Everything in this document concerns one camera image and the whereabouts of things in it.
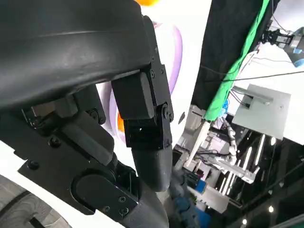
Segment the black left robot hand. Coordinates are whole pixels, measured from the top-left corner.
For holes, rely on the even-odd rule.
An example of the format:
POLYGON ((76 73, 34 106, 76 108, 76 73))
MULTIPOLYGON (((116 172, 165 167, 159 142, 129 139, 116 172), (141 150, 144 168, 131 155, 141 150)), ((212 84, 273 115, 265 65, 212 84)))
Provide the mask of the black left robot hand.
POLYGON ((136 1, 1 1, 0 139, 21 175, 83 214, 167 228, 173 118, 136 1))

